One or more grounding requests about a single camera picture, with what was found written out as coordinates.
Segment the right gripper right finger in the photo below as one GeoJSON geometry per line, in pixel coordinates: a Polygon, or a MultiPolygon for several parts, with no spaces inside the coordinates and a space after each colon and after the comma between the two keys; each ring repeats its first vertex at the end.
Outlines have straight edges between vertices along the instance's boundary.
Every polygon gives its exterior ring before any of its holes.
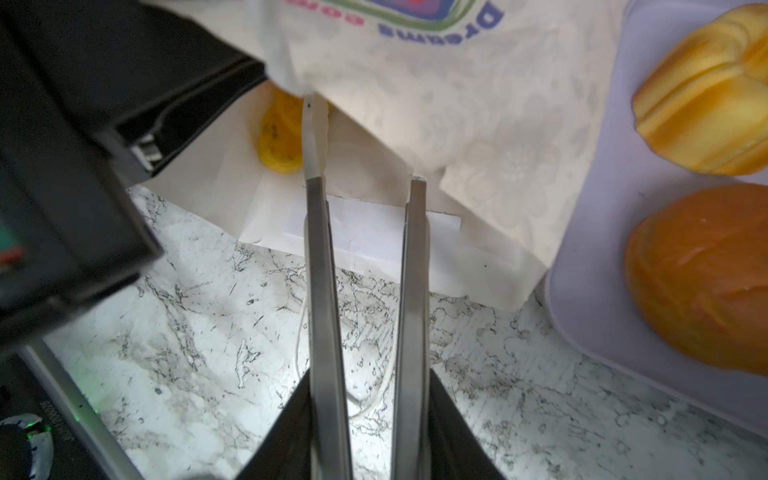
{"type": "Polygon", "coordinates": [[[405,207],[397,332],[391,477],[429,473],[429,261],[427,182],[415,176],[405,207]]]}

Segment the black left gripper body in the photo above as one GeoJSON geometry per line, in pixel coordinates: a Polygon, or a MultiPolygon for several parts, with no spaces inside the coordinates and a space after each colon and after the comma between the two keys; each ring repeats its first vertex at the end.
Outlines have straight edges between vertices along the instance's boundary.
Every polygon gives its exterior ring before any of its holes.
{"type": "Polygon", "coordinates": [[[266,78],[143,1],[1,5],[1,350],[135,281],[163,250],[127,195],[266,78]]]}

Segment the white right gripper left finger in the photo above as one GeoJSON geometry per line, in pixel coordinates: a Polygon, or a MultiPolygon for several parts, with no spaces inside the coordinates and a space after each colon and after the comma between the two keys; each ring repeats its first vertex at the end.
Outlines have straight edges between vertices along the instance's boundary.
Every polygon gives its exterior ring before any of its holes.
{"type": "Polygon", "coordinates": [[[351,479],[343,352],[329,206],[325,191],[328,103],[308,95],[302,109],[302,156],[306,187],[305,259],[312,407],[312,477],[351,479]]]}

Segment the orange brown fake bread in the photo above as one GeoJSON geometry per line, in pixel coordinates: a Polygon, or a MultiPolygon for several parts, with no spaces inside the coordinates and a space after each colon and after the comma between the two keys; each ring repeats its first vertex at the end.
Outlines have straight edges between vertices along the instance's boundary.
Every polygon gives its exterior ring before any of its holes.
{"type": "Polygon", "coordinates": [[[645,321],[702,363],[767,373],[767,188],[697,191],[640,222],[624,275],[645,321]]]}

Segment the white printed paper bag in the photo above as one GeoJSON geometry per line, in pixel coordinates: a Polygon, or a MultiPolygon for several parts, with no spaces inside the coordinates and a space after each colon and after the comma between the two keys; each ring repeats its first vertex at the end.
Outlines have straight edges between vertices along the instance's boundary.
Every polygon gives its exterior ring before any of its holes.
{"type": "Polygon", "coordinates": [[[332,104],[326,189],[339,267],[400,276],[394,217],[428,184],[430,288],[522,306],[594,158],[623,1],[164,1],[261,60],[248,93],[151,189],[246,243],[299,251],[302,179],[255,143],[275,87],[332,104]]]}

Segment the yellow bundt fake bread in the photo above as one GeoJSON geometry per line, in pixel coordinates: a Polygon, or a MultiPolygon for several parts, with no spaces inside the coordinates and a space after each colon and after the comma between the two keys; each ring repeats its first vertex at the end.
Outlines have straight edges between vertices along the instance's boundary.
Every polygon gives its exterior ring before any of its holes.
{"type": "Polygon", "coordinates": [[[743,176],[767,167],[767,6],[732,9],[686,36],[636,91],[635,129],[687,170],[743,176]]]}

